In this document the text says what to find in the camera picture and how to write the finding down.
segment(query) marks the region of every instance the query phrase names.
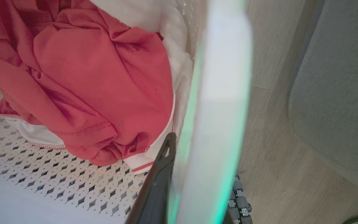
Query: white fabric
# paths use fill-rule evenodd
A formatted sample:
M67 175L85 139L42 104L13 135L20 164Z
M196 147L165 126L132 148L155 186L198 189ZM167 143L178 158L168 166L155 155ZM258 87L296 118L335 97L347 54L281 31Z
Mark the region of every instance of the white fabric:
M137 26L147 31L159 31L164 38L162 43L167 51L172 73L173 108L168 124L147 152L124 159L136 174L142 173L148 171L151 166L140 170L137 168L155 160L168 133L174 131L178 138L180 136L193 73L193 61L185 52L187 27L175 7L175 2L169 0L91 0L91 2L129 27ZM45 126L31 125L24 120L9 117L6 117L6 120L36 146L64 148L63 141Z

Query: red garment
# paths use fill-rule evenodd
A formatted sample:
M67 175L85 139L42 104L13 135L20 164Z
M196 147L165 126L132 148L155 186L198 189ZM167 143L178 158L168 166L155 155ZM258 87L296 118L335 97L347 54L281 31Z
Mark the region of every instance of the red garment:
M173 106L158 35L88 0L0 0L0 88L1 114L45 125L99 166L145 152Z

